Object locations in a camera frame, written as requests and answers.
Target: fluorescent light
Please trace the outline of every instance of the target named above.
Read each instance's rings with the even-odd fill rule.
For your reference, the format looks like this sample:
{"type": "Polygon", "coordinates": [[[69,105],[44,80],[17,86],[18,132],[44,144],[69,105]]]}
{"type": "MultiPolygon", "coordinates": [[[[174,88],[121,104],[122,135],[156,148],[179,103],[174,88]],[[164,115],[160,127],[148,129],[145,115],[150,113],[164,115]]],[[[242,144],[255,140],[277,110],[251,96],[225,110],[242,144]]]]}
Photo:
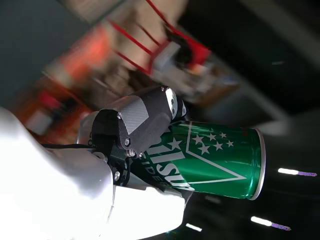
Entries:
{"type": "Polygon", "coordinates": [[[297,170],[290,170],[286,168],[279,168],[278,172],[282,174],[292,174],[292,175],[297,175],[299,173],[299,171],[297,170]]]}
{"type": "Polygon", "coordinates": [[[189,223],[187,223],[185,226],[188,227],[188,228],[191,228],[191,229],[193,229],[193,230],[196,230],[196,231],[198,231],[198,232],[201,232],[201,231],[202,231],[202,228],[197,227],[197,226],[193,226],[193,225],[191,225],[191,224],[189,224],[189,223]]]}
{"type": "Polygon", "coordinates": [[[252,222],[255,222],[257,224],[262,224],[262,225],[266,225],[268,227],[270,227],[272,225],[272,222],[271,221],[268,221],[268,220],[265,220],[265,219],[262,219],[260,217],[256,217],[256,216],[252,216],[251,217],[251,221],[252,222]]]}

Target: bolt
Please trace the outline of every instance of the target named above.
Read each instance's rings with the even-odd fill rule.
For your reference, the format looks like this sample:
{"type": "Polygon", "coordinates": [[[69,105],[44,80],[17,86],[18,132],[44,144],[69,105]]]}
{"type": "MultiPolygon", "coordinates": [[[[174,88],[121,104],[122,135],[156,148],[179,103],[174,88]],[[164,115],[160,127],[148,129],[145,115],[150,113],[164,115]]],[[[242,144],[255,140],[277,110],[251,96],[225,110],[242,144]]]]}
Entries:
{"type": "Polygon", "coordinates": [[[119,178],[120,178],[120,172],[116,171],[115,174],[114,174],[114,180],[118,181],[119,178]]]}
{"type": "Polygon", "coordinates": [[[129,146],[130,145],[130,138],[126,138],[125,140],[124,140],[124,145],[126,145],[126,146],[129,146]]]}

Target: white star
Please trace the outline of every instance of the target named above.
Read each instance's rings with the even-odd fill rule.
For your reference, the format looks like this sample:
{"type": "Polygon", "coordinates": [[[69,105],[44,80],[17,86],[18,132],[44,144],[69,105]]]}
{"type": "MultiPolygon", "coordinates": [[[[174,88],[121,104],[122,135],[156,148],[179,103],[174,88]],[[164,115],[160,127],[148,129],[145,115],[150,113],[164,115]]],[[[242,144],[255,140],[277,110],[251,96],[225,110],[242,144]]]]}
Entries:
{"type": "Polygon", "coordinates": [[[202,139],[203,139],[203,138],[204,138],[203,136],[200,137],[200,136],[196,135],[196,137],[195,137],[195,138],[192,138],[192,139],[195,140],[195,145],[197,145],[198,143],[204,144],[204,143],[202,142],[202,139]]]}
{"type": "Polygon", "coordinates": [[[233,142],[233,141],[230,141],[230,140],[229,140],[229,142],[227,142],[226,144],[229,145],[229,148],[230,148],[230,146],[232,146],[232,147],[234,146],[234,142],[233,142]]]}
{"type": "Polygon", "coordinates": [[[212,135],[212,134],[210,133],[210,136],[209,136],[210,141],[211,141],[212,139],[216,140],[216,136],[217,136],[217,135],[212,135]]]}
{"type": "Polygon", "coordinates": [[[170,144],[170,145],[172,146],[172,149],[171,149],[171,150],[173,150],[173,149],[179,149],[179,150],[181,150],[180,147],[179,147],[179,144],[180,144],[181,142],[182,142],[182,141],[176,141],[176,139],[173,138],[173,141],[172,141],[172,142],[168,142],[168,144],[170,144]]]}
{"type": "Polygon", "coordinates": [[[208,148],[209,148],[209,147],[210,147],[210,146],[205,146],[205,145],[202,143],[202,147],[198,147],[198,149],[201,150],[201,155],[204,154],[204,153],[209,153],[209,151],[208,151],[208,148]]]}
{"type": "Polygon", "coordinates": [[[222,144],[223,144],[223,143],[221,143],[221,144],[220,144],[220,143],[216,142],[216,145],[213,145],[213,146],[215,146],[215,147],[216,147],[216,151],[218,151],[218,149],[223,150],[223,149],[222,149],[222,147],[221,147],[221,146],[222,146],[222,144]]]}

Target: red bar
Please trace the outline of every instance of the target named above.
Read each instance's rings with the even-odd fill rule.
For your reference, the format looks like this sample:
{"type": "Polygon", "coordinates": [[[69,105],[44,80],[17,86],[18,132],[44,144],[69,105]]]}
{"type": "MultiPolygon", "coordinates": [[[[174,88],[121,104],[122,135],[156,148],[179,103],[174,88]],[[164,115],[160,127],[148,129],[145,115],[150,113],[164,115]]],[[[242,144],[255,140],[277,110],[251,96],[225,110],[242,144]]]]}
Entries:
{"type": "Polygon", "coordinates": [[[134,37],[132,37],[129,33],[126,32],[122,27],[120,27],[118,24],[114,23],[113,21],[109,21],[111,25],[119,31],[122,35],[126,36],[128,39],[130,39],[132,42],[134,42],[136,45],[138,45],[140,48],[142,48],[146,53],[151,54],[152,52],[143,46],[140,42],[138,42],[134,37]]]}
{"type": "Polygon", "coordinates": [[[156,6],[151,2],[151,0],[146,0],[146,2],[152,7],[152,9],[156,12],[156,14],[158,14],[158,16],[168,25],[168,27],[171,30],[174,30],[175,28],[167,21],[167,19],[165,18],[165,16],[162,14],[162,12],[160,12],[158,10],[158,8],[156,8],[156,6]]]}
{"type": "Polygon", "coordinates": [[[157,42],[157,41],[151,36],[151,34],[150,34],[143,26],[141,26],[141,25],[140,25],[139,23],[137,23],[137,22],[136,22],[136,24],[137,24],[137,26],[138,26],[139,28],[141,28],[142,31],[144,31],[145,34],[148,35],[148,37],[149,37],[152,41],[154,41],[155,44],[157,44],[158,46],[160,46],[160,43],[157,42]]]}
{"type": "Polygon", "coordinates": [[[121,52],[118,51],[114,51],[116,54],[118,54],[121,58],[123,58],[124,60],[128,61],[129,63],[131,63],[133,66],[135,66],[137,69],[139,69],[141,72],[143,72],[144,74],[147,74],[148,71],[146,69],[144,69],[143,67],[139,66],[138,64],[136,64],[134,61],[130,60],[129,58],[127,58],[125,55],[123,55],[121,52]]]}

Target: blurry background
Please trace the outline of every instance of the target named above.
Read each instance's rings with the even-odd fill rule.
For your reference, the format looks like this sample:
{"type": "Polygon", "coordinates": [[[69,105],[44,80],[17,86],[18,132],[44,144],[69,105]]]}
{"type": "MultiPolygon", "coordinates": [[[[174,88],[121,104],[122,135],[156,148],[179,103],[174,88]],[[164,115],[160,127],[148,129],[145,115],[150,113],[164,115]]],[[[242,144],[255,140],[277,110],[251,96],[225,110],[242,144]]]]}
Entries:
{"type": "Polygon", "coordinates": [[[70,144],[88,113],[165,83],[183,97],[194,121],[259,127],[267,164],[257,200],[195,192],[183,224],[151,239],[317,236],[319,176],[278,169],[320,174],[319,1],[152,2],[172,25],[212,51],[200,70],[168,71],[154,81],[128,72],[134,66],[115,51],[139,66],[149,56],[109,21],[148,49],[157,43],[139,25],[158,42],[166,38],[161,19],[144,0],[2,0],[0,106],[10,109],[39,142],[70,144]],[[291,231],[251,222],[252,216],[291,231]]]}

